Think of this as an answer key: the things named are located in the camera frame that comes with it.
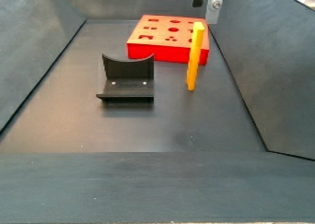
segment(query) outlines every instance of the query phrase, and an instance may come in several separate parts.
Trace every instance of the black bracket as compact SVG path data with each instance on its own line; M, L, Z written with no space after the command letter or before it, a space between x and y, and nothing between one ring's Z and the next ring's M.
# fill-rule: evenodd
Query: black bracket
M153 55L145 59L120 61L103 54L105 83L101 100L153 99Z

